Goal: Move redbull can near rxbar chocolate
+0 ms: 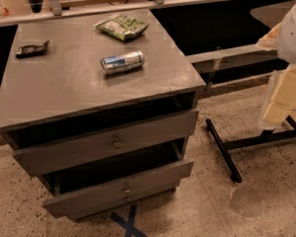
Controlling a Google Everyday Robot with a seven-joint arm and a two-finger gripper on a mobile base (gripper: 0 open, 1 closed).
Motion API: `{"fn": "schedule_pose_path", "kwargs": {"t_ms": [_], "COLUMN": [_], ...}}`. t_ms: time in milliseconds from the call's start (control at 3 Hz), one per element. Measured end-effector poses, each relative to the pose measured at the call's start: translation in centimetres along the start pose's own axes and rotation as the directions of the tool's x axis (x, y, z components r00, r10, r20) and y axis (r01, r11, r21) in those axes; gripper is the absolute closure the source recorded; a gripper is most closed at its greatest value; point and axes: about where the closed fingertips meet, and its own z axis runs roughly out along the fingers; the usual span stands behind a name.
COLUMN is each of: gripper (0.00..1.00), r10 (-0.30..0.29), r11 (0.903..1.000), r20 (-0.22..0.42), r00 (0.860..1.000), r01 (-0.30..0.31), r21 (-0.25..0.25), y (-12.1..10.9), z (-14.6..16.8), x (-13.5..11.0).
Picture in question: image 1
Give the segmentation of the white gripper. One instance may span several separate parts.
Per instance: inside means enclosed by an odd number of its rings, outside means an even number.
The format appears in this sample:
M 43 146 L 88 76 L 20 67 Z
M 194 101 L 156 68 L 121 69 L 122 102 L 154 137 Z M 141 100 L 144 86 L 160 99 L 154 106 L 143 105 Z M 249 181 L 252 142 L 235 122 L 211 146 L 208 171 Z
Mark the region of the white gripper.
M 273 71 L 258 119 L 258 126 L 274 130 L 296 110 L 296 4 L 257 42 L 260 49 L 277 49 L 280 59 L 289 64 L 286 69 Z

